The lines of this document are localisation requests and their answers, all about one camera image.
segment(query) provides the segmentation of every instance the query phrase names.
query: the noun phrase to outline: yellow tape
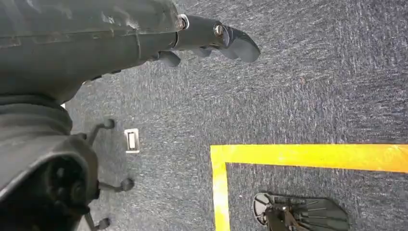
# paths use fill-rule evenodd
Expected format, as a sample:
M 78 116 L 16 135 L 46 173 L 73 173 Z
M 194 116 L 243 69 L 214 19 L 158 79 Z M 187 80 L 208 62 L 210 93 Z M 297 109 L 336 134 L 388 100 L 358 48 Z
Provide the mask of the yellow tape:
M 408 145 L 275 144 L 211 146 L 216 231 L 230 231 L 225 163 L 408 173 Z

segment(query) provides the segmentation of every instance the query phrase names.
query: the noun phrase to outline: black mechanical arm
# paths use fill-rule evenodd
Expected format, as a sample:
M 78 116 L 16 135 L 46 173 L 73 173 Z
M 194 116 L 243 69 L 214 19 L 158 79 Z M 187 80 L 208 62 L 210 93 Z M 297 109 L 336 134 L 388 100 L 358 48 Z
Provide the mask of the black mechanical arm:
M 95 225 L 89 203 L 101 190 L 88 134 L 71 134 L 60 104 L 86 81 L 162 61 L 173 51 L 207 57 L 218 50 L 254 62 L 260 50 L 244 32 L 218 20 L 178 14 L 168 0 L 0 0 L 0 227 L 6 231 L 72 231 L 81 218 Z

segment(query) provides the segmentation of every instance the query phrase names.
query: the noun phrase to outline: screw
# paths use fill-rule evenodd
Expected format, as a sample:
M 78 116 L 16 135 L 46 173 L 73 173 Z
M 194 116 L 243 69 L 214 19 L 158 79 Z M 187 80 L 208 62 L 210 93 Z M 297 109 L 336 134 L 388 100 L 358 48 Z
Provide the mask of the screw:
M 224 34 L 224 28 L 222 27 L 222 25 L 216 25 L 216 26 L 214 27 L 214 33 L 215 33 L 215 35 L 217 35 L 217 36 L 223 35 L 223 34 Z
M 176 21 L 176 27 L 180 30 L 183 30 L 186 28 L 186 21 L 182 18 L 178 18 Z

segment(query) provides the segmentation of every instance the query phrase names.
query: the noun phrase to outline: carpeted floor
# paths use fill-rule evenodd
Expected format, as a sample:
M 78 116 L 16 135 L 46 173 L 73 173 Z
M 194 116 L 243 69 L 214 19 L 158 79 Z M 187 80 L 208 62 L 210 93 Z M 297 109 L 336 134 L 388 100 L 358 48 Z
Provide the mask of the carpeted floor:
M 179 0 L 182 13 L 220 19 L 252 36 L 253 64 L 219 53 L 148 63 L 84 85 L 66 104 L 75 131 L 117 120 L 95 145 L 101 177 L 136 180 L 103 193 L 96 219 L 113 231 L 214 230 L 211 144 L 407 143 L 406 0 Z M 125 154 L 123 130 L 140 130 Z M 352 231 L 405 231 L 408 175 L 228 165 L 231 231 L 263 230 L 250 203 L 259 190 L 327 196 Z

